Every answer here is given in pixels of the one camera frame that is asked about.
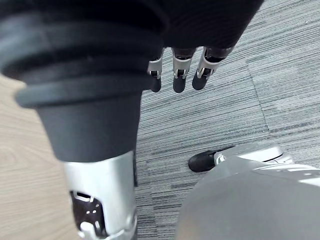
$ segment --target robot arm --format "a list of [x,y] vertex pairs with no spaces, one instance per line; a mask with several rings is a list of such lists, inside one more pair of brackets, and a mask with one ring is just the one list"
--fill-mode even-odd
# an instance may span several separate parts
[[163,48],[182,92],[206,46],[193,80],[202,89],[261,3],[0,0],[0,71],[26,83],[16,101],[37,111],[63,162],[81,237],[136,238],[133,151],[142,92],[161,88]]

